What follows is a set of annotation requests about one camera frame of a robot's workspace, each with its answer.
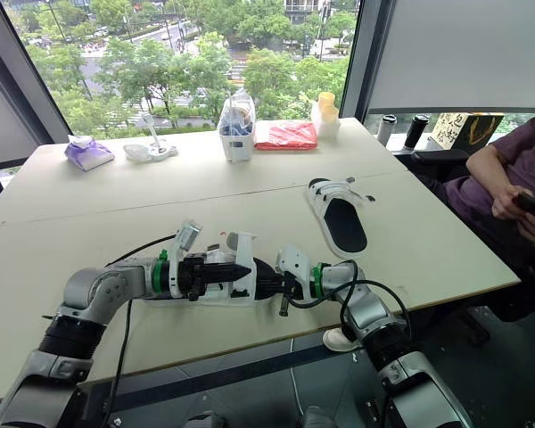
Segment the flip-flop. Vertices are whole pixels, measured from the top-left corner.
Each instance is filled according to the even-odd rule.
[[[352,177],[342,181],[315,178],[307,191],[327,244],[343,259],[359,257],[366,248],[365,231],[355,208],[363,198],[350,190],[353,181]]]

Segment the black insole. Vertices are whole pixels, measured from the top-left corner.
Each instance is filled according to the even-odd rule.
[[[366,248],[366,235],[357,211],[350,202],[333,199],[324,216],[333,242],[345,252],[359,252]]]

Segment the white shoe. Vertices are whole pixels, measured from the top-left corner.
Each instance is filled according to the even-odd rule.
[[[360,347],[358,341],[351,342],[347,339],[342,333],[341,328],[327,330],[323,334],[323,343],[329,350],[335,352],[349,352],[350,350],[355,350]]]

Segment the purple tissue pack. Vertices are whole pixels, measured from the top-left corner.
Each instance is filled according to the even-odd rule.
[[[65,156],[79,169],[88,171],[115,158],[115,155],[91,136],[68,136],[70,143],[65,149]]]

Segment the white table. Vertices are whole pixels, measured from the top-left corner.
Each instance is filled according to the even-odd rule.
[[[197,168],[197,159],[184,161]],[[323,169],[327,163],[320,161],[320,165]],[[335,168],[327,171],[330,177],[348,175],[340,165]],[[322,175],[317,169],[305,172],[305,181]],[[392,287],[410,309],[517,282],[513,272],[409,172],[377,172],[359,178],[354,187],[376,199],[366,202],[359,212],[368,246],[357,262],[368,278]],[[3,195],[12,197],[9,189]],[[303,183],[0,226],[0,397],[28,352],[39,344],[49,323],[40,316],[55,312],[71,274],[84,267],[100,267],[129,249],[168,235],[185,218],[204,226],[194,251],[223,243],[223,232],[242,230],[258,236],[254,254],[272,265],[286,243],[303,249],[312,262],[339,261],[325,244],[305,200]],[[157,255],[160,248],[146,250],[144,255]],[[398,309],[389,296],[377,292],[392,309]],[[149,370],[282,340],[336,325],[339,319],[336,303],[310,310],[290,308],[288,318],[277,315],[278,306],[279,300],[255,309],[153,308],[138,302],[133,308],[124,371]],[[124,315],[121,309],[108,326],[89,380],[113,376]],[[198,337],[193,335],[194,325],[199,326]]]
[[[255,151],[226,162],[217,132],[165,136],[176,158],[135,164],[122,147],[150,137],[103,141],[115,160],[88,172],[65,158],[65,145],[42,145],[0,197],[0,225],[305,185],[314,177],[370,177],[405,168],[355,119],[342,119],[337,144],[311,152]]]

